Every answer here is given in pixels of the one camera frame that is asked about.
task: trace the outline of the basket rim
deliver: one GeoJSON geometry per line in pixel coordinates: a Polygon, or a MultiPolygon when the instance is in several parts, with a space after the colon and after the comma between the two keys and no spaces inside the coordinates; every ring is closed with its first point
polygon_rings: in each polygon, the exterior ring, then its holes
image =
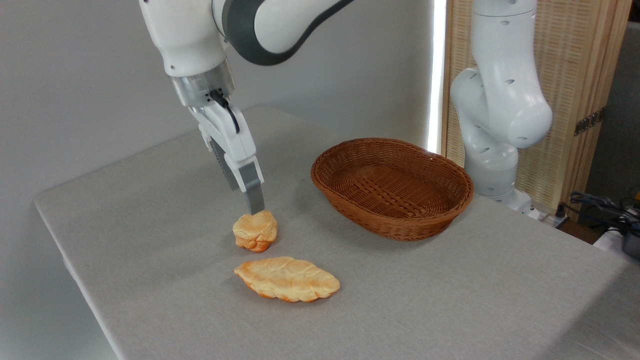
{"type": "Polygon", "coordinates": [[[318,187],[323,193],[325,193],[325,195],[326,195],[326,192],[330,192],[332,195],[337,195],[342,201],[347,202],[348,204],[358,208],[360,211],[366,212],[368,215],[372,217],[378,218],[380,220],[393,220],[395,222],[404,222],[412,225],[417,225],[418,223],[421,223],[421,222],[433,223],[434,220],[437,220],[439,222],[453,220],[467,208],[467,206],[471,203],[471,201],[473,201],[473,198],[474,198],[474,184],[471,180],[471,177],[467,174],[466,171],[464,171],[464,169],[461,166],[453,162],[453,160],[450,160],[440,154],[427,151],[426,149],[419,147],[418,145],[414,145],[410,142],[406,142],[400,139],[393,139],[393,138],[375,138],[375,137],[374,138],[355,138],[355,139],[346,140],[331,146],[329,149],[325,150],[322,154],[320,154],[314,161],[313,165],[311,166],[311,180],[316,185],[316,187],[318,187]],[[406,147],[413,147],[414,149],[421,150],[422,152],[428,154],[429,156],[434,156],[436,158],[440,158],[441,160],[444,160],[448,167],[452,168],[453,170],[456,170],[456,172],[461,176],[461,179],[463,180],[465,185],[467,185],[467,188],[469,191],[465,194],[465,197],[459,203],[457,203],[457,205],[455,205],[453,208],[447,210],[444,213],[430,215],[428,217],[396,218],[396,217],[381,215],[379,213],[375,213],[367,208],[362,207],[361,205],[353,202],[351,199],[345,197],[343,194],[334,191],[324,181],[318,178],[317,176],[318,166],[321,164],[322,160],[326,158],[327,155],[329,155],[329,153],[335,150],[336,147],[340,145],[351,145],[351,144],[356,144],[364,141],[372,141],[372,140],[378,141],[378,142],[384,142],[384,143],[400,144],[406,147]]]}

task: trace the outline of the round bread roll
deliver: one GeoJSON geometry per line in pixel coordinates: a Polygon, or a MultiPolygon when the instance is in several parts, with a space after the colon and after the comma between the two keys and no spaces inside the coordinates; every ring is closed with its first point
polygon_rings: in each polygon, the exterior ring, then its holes
{"type": "Polygon", "coordinates": [[[255,215],[245,214],[233,227],[236,245],[254,252],[265,251],[276,240],[278,222],[270,211],[255,215]]]}

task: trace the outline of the brown wicker basket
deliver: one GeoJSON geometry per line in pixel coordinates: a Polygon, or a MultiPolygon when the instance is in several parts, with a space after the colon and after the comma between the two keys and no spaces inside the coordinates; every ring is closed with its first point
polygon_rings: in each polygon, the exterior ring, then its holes
{"type": "Polygon", "coordinates": [[[444,231],[473,199],[469,175],[408,142],[361,138],[316,159],[311,180],[331,205],[386,238],[415,241],[444,231]]]}

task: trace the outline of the oval bread loaf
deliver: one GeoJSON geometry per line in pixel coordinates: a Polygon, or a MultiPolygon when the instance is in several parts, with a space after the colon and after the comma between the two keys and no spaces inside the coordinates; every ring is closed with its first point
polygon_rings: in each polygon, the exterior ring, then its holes
{"type": "Polygon", "coordinates": [[[340,281],[306,260],[289,256],[247,261],[234,273],[261,297],[312,302],[333,295],[340,281]]]}

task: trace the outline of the white wall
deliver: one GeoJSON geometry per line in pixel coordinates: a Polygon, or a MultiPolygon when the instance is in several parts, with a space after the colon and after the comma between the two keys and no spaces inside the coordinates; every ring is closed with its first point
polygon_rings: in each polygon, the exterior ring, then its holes
{"type": "MultiPolygon", "coordinates": [[[[231,53],[233,100],[421,143],[431,7],[356,0],[285,64],[231,53]]],[[[0,359],[114,358],[33,197],[195,128],[137,1],[0,1],[0,359]]]]}

